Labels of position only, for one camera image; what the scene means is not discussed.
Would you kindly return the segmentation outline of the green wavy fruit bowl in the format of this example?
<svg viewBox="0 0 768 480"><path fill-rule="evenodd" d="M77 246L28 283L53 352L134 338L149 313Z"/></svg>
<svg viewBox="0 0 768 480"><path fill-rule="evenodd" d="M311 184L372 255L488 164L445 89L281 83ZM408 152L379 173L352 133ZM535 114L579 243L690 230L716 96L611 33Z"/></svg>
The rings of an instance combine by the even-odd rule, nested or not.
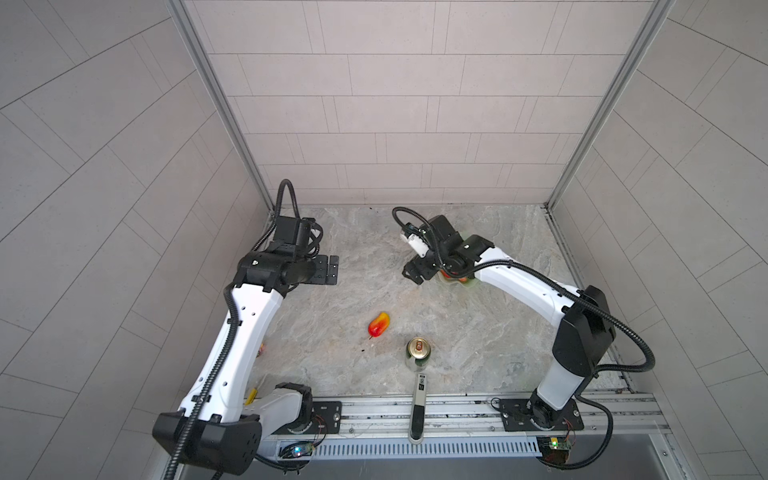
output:
<svg viewBox="0 0 768 480"><path fill-rule="evenodd" d="M464 288L473 288L478 284L478 280L475 278L462 277L453 278L446 274L445 271L440 270L437 278L444 284L449 286L462 286Z"/></svg>

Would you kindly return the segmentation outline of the red yellow fake pear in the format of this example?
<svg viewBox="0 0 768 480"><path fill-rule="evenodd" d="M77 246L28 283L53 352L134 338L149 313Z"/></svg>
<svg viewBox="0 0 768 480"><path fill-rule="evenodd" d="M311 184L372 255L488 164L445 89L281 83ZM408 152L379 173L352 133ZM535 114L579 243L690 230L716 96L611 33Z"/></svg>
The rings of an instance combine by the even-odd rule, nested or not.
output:
<svg viewBox="0 0 768 480"><path fill-rule="evenodd" d="M387 312L381 312L367 327L370 338L380 337L390 326L391 319Z"/></svg>

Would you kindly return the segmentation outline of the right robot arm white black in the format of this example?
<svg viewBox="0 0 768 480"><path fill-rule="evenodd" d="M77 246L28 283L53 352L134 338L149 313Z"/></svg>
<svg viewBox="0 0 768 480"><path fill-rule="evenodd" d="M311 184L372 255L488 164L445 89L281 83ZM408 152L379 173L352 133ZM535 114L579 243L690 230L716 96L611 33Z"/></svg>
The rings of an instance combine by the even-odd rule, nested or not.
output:
<svg viewBox="0 0 768 480"><path fill-rule="evenodd" d="M521 264L479 235L467 238L443 215L426 219L406 207L392 211L401 238L416 252L403 267L420 285L437 274L478 280L530 307L556 329L554 360L526 402L498 402L496 408L523 428L552 430L576 413L576 396L598 374L599 362L616 337L614 317L603 292L582 291Z"/></svg>

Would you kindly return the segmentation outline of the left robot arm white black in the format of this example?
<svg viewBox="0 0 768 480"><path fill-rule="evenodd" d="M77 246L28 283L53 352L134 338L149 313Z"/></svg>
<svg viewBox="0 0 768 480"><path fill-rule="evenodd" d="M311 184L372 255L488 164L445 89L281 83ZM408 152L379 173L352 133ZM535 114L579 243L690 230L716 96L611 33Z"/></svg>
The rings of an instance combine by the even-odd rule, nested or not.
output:
<svg viewBox="0 0 768 480"><path fill-rule="evenodd" d="M227 315L195 384L174 412L158 416L153 438L169 454L163 474L181 465L240 475L258 459L261 441L289 428L303 432L315 416L310 387L279 383L244 411L251 369L269 325L297 286L334 285L339 259L319 252L323 229L312 218L279 216L239 262L223 289Z"/></svg>

